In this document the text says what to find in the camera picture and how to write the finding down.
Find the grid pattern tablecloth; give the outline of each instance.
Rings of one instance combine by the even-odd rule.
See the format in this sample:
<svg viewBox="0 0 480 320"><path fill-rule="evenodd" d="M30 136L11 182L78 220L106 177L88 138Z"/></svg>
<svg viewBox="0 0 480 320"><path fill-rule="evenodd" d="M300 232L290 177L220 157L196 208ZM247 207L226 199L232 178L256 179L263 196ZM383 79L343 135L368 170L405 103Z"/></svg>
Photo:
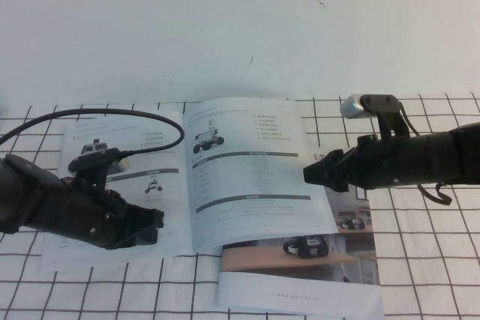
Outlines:
<svg viewBox="0 0 480 320"><path fill-rule="evenodd" d="M375 121L342 118L341 101L298 100L313 145L346 148L355 146L360 135L378 133ZM420 133L480 121L479 101L473 94L402 100ZM182 112L190 105L101 106ZM5 109L0 114L0 133L27 119L74 107L78 106ZM0 145L0 157L17 154L55 173L62 128L78 118L56 119L33 127ZM445 191L454 200L447 208L425 201L414 187L368 192L388 319L480 319L480 190L458 186ZM310 319L216 307L221 258L215 252L41 274L43 237L42 232L27 228L15 235L0 235L0 319Z"/></svg>

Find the black cable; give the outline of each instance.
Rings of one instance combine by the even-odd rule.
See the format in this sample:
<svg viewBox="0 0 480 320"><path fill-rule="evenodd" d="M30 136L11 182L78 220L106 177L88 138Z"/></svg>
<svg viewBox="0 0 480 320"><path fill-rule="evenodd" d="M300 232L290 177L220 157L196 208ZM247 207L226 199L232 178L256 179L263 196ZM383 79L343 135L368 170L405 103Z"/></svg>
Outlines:
<svg viewBox="0 0 480 320"><path fill-rule="evenodd" d="M402 115L404 116L403 118L405 119L405 122L407 123L407 125L410 127L410 129L412 129L412 132L417 135L417 136L420 136L420 133L413 127L412 123L410 122L410 120L408 119L408 116L405 112L405 108L404 108L404 105L402 103L400 103L401 105L401 111L402 111ZM427 199L431 200L432 202L435 202L437 204L441 204L441 205L450 205L452 203L452 198L444 193L441 193L440 192L440 188L445 186L444 183L438 183L436 186L435 186L435 190L436 190L436 194L438 195L438 198L436 198L435 196L431 195L428 191L426 191L426 189L418 184L417 185L417 188L418 190L420 191L420 193Z"/></svg>
<svg viewBox="0 0 480 320"><path fill-rule="evenodd" d="M39 116L38 118L27 121L26 123L20 125L19 127L16 127L15 129L3 135L0 138L0 145L5 144L6 141L8 141L10 138L13 138L15 135L18 135L24 130L29 129L30 127L33 127L34 125L37 125L43 121L61 118L62 116L83 115L83 114L115 114L115 115L130 115L130 116L139 116L142 118L150 118L150 119L158 120L168 125L171 125L175 129L177 129L178 132L180 133L180 136L176 141L171 142L170 144L167 144L164 146L158 146L156 148L147 148L147 149L141 149L141 150L121 151L120 153L121 159L125 157L129 157L131 155L135 155L135 154L144 154L144 153L150 153L152 151L161 151L161 150L170 149L180 144L182 140L185 138L185 132L183 131L182 127L179 124L175 123L173 120L165 118L164 116L151 114L150 112L139 112L137 110L126 110L126 109L70 109L70 110L62 110L60 112L53 112L51 114L42 115L42 116Z"/></svg>

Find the black strap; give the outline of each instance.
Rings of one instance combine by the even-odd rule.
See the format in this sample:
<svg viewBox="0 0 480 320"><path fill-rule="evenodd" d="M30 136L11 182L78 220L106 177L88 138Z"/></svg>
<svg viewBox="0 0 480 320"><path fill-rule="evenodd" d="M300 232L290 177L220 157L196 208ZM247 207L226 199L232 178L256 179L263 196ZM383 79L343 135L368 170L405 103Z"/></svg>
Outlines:
<svg viewBox="0 0 480 320"><path fill-rule="evenodd" d="M440 188L444 187L444 183L438 183L435 186L436 194L438 195L438 198L435 196L431 195L428 191L423 188L422 185L417 185L418 190L420 190L420 193L427 199L431 200L432 202L435 202L440 205L450 205L452 203L452 198L444 193L440 192Z"/></svg>

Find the open booklet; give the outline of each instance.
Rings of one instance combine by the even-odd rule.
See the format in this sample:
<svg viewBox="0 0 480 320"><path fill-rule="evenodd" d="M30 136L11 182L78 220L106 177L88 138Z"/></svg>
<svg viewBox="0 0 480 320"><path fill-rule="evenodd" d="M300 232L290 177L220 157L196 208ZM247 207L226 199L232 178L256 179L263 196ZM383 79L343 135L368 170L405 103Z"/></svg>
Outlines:
<svg viewBox="0 0 480 320"><path fill-rule="evenodd" d="M224 98L198 103L185 114L156 113L183 126L185 141L166 151L123 159L109 168L106 187L129 203L164 211L157 243L104 250L48 234L44 270L338 230L324 189L303 180L302 169L311 156L295 102ZM58 176L72 176L68 165L81 154L151 148L177 136L174 128L151 119L80 119L64 130Z"/></svg>
<svg viewBox="0 0 480 320"><path fill-rule="evenodd" d="M314 157L324 154L316 149ZM326 190L336 233L224 246L218 305L384 319L369 201L363 189L349 188L348 193Z"/></svg>

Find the robot photo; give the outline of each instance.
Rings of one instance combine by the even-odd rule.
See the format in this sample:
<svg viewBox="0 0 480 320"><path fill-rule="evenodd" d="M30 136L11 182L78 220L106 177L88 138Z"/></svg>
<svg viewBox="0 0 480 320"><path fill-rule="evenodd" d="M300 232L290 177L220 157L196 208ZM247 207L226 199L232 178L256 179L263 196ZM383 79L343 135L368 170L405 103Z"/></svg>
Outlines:
<svg viewBox="0 0 480 320"><path fill-rule="evenodd" d="M108 149L108 146L105 142L100 142L100 139L94 139L92 144L87 144L83 146L80 156L96 153L99 151L104 151L107 149ZM109 166L106 174L112 175L112 174L118 174L120 172L124 172L125 170L128 169L129 166L130 166L129 159L124 158L118 162L114 162L111 166Z"/></svg>
<svg viewBox="0 0 480 320"><path fill-rule="evenodd" d="M162 186L158 185L157 179L153 179L148 183L147 188L145 189L145 194L150 193L150 190L157 189L158 191L162 191Z"/></svg>
<svg viewBox="0 0 480 320"><path fill-rule="evenodd" d="M208 131L205 133L198 134L195 136L196 144L193 147L193 152L196 154L203 150L209 150L212 145L222 145L225 142L225 139L221 136L218 136L218 130L215 126L215 120L208 120Z"/></svg>

